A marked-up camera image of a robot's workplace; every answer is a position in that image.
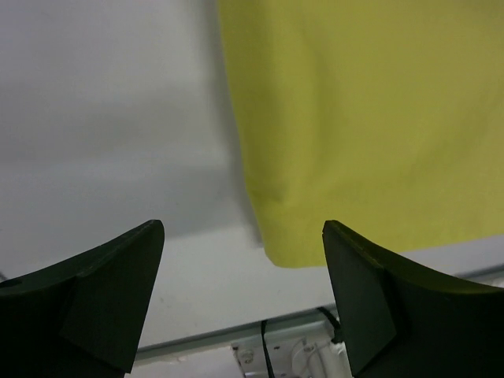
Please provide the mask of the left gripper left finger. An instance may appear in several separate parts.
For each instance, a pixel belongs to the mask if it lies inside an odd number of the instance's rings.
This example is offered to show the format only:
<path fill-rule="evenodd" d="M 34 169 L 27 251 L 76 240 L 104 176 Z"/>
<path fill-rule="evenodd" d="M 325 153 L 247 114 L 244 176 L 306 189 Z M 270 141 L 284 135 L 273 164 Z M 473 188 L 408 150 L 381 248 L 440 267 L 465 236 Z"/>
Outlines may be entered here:
<path fill-rule="evenodd" d="M 3 377 L 124 377 L 165 242 L 160 220 L 1 283 Z"/>

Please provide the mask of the yellow trousers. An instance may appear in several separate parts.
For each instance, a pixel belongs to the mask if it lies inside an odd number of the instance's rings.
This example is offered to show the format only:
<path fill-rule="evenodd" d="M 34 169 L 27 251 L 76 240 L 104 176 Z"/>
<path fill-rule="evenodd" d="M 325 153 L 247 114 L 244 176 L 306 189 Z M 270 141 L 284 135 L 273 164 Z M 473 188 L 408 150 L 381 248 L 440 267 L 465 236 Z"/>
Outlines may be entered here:
<path fill-rule="evenodd" d="M 503 232 L 500 1 L 221 1 L 246 190 L 276 266 L 337 220 L 395 252 Z"/>

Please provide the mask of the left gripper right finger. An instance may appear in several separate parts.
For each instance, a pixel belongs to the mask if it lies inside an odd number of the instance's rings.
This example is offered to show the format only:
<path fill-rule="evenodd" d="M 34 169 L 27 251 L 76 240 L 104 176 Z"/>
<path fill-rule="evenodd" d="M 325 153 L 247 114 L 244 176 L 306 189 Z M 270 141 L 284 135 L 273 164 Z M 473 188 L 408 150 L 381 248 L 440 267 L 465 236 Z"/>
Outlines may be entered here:
<path fill-rule="evenodd" d="M 336 220 L 322 238 L 353 376 L 502 376 L 500 287 L 430 269 Z"/>

